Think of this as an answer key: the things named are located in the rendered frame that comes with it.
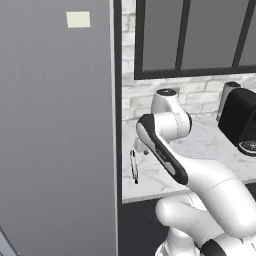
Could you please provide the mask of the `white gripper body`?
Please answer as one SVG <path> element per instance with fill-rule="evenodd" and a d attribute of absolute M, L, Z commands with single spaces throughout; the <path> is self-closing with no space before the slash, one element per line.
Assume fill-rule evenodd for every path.
<path fill-rule="evenodd" d="M 138 136 L 135 137 L 134 149 L 136 150 L 137 153 L 143 153 L 144 155 L 149 154 L 148 147 L 141 141 L 141 139 Z"/>

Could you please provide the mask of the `black tall side panel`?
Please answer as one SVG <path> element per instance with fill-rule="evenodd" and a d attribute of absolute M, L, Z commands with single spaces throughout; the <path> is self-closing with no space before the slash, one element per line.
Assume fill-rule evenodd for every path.
<path fill-rule="evenodd" d="M 121 256 L 122 206 L 122 10 L 121 0 L 113 0 L 114 57 L 115 57 L 115 122 L 116 122 L 116 176 L 117 176 L 117 254 Z"/>

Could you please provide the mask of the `grey fridge door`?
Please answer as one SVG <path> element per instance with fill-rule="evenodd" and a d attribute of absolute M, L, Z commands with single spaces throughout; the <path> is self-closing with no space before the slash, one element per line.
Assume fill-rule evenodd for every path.
<path fill-rule="evenodd" d="M 116 256 L 111 7 L 0 0 L 0 226 L 21 256 Z"/>

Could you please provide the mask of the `black coffee machine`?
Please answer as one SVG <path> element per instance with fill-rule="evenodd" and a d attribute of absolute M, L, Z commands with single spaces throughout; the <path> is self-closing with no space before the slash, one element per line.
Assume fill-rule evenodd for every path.
<path fill-rule="evenodd" d="M 235 81 L 223 86 L 216 120 L 226 138 L 244 155 L 256 157 L 256 93 Z"/>

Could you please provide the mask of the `black framed window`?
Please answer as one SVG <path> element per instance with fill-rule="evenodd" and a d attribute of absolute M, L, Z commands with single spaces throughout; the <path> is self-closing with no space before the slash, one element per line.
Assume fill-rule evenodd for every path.
<path fill-rule="evenodd" d="M 256 0 L 137 0 L 137 80 L 256 73 Z"/>

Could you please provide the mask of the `pale yellow note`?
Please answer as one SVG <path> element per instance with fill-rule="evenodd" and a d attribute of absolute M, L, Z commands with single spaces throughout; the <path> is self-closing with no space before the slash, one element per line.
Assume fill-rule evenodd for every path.
<path fill-rule="evenodd" d="M 91 26 L 89 11 L 72 11 L 66 13 L 69 28 L 89 28 Z"/>

